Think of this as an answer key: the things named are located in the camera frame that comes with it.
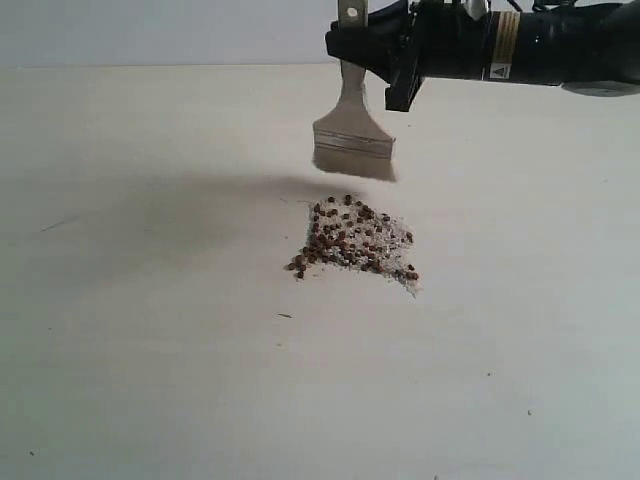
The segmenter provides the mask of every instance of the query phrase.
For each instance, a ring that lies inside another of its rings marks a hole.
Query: robotic arm
[[[333,22],[327,51],[384,80],[386,108],[400,112],[409,111],[425,77],[561,85],[603,97],[640,93],[640,0],[585,7],[535,0],[533,13],[515,0],[516,11],[492,12],[488,2],[398,0],[369,14],[366,27]]]

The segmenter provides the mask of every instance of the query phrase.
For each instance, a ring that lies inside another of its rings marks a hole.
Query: white table surface
[[[640,98],[371,79],[386,184],[312,166],[338,88],[0,72],[2,480],[637,476]],[[413,227],[416,299],[282,270],[344,192]]]

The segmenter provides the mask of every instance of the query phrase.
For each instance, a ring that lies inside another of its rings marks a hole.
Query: pile of seeds
[[[418,273],[404,260],[413,234],[399,220],[346,195],[313,205],[310,223],[307,244],[287,266],[297,278],[314,264],[329,263],[393,278],[416,293]]]

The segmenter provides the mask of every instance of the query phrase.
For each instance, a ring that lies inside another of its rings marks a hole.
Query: white wall
[[[335,17],[336,0],[0,0],[0,66],[324,62]]]

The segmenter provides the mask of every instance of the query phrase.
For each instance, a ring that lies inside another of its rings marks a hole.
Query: warning label
[[[519,13],[500,12],[489,78],[506,80],[511,75],[511,62],[513,60],[513,52],[516,48],[519,26]]]

